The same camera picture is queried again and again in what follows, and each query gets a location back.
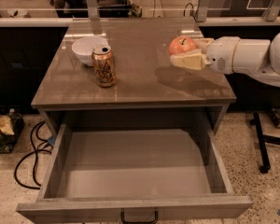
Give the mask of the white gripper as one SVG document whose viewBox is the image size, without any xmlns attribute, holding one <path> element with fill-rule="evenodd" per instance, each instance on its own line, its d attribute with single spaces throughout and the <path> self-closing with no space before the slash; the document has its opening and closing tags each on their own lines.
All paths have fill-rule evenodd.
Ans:
<svg viewBox="0 0 280 224">
<path fill-rule="evenodd" d="M 203 70 L 210 62 L 213 71 L 229 75 L 233 73 L 233 56 L 239 41 L 238 36 L 222 36 L 216 40 L 197 38 L 194 42 L 198 49 L 171 55 L 170 62 L 173 66 L 190 70 Z"/>
</svg>

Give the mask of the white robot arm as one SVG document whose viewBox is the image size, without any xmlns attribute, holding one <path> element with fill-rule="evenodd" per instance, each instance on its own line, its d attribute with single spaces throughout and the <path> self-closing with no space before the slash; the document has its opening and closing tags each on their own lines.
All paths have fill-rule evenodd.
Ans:
<svg viewBox="0 0 280 224">
<path fill-rule="evenodd" d="M 225 75 L 244 74 L 280 88 L 280 33 L 272 41 L 239 36 L 192 39 L 182 35 L 171 42 L 168 52 L 176 67 L 208 67 Z"/>
</svg>

